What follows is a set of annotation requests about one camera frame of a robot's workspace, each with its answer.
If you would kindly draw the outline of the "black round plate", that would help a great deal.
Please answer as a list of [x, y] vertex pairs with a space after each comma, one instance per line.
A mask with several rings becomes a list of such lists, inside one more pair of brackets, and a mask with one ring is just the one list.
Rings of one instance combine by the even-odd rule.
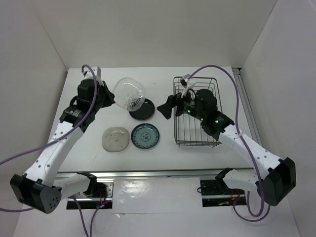
[[150, 99], [145, 99], [139, 109], [129, 112], [129, 114], [136, 120], [148, 120], [154, 115], [155, 109], [153, 102]]

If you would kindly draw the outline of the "frosted square glass plate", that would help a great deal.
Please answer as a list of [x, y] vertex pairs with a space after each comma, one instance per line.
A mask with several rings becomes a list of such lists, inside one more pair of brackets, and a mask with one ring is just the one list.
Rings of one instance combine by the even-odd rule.
[[107, 152], [121, 152], [128, 145], [129, 132], [124, 127], [110, 127], [102, 135], [102, 147]]

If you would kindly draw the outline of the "clear textured glass plate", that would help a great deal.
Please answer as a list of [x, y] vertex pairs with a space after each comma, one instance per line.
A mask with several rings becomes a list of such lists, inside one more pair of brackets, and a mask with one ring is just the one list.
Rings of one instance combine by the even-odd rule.
[[144, 86], [133, 78], [120, 79], [113, 89], [113, 94], [115, 103], [129, 112], [138, 110], [146, 99]]

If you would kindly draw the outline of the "blue patterned round plate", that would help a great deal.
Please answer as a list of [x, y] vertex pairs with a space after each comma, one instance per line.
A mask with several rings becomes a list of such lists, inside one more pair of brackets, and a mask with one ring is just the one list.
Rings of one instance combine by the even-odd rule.
[[159, 139], [159, 130], [150, 123], [139, 124], [131, 132], [133, 145], [142, 150], [154, 148], [158, 144]]

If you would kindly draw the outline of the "front aluminium rail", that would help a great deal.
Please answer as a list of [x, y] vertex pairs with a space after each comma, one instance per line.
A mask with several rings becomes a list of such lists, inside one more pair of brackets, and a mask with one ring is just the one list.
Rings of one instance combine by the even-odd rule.
[[183, 170], [149, 170], [149, 171], [89, 171], [92, 175], [104, 179], [142, 179], [142, 178], [185, 178], [211, 177], [219, 174], [223, 169], [183, 169]]

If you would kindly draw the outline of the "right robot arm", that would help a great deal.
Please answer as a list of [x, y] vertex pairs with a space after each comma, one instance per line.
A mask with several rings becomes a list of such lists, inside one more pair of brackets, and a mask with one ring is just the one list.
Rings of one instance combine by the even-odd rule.
[[255, 173], [226, 168], [215, 182], [222, 194], [231, 189], [256, 191], [265, 203], [277, 206], [296, 186], [296, 165], [290, 158], [282, 159], [259, 145], [237, 128], [235, 121], [218, 110], [217, 99], [208, 89], [170, 95], [157, 110], [170, 119], [188, 114], [200, 121], [203, 131], [216, 141], [228, 145], [253, 166]]

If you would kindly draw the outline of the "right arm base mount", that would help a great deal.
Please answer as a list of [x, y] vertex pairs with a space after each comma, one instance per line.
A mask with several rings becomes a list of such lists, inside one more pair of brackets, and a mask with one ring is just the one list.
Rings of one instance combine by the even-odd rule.
[[197, 192], [201, 194], [203, 207], [246, 205], [245, 193], [239, 189], [220, 188], [216, 180], [200, 180]]

